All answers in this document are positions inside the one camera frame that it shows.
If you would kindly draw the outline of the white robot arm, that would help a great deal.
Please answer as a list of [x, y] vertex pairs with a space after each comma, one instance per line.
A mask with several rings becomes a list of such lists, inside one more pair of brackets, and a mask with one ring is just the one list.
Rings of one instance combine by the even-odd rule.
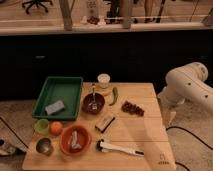
[[176, 115], [174, 108], [183, 104], [186, 99], [213, 114], [213, 87], [205, 83], [207, 78], [208, 69], [200, 62], [174, 68], [166, 74], [166, 86], [157, 95], [165, 127]]

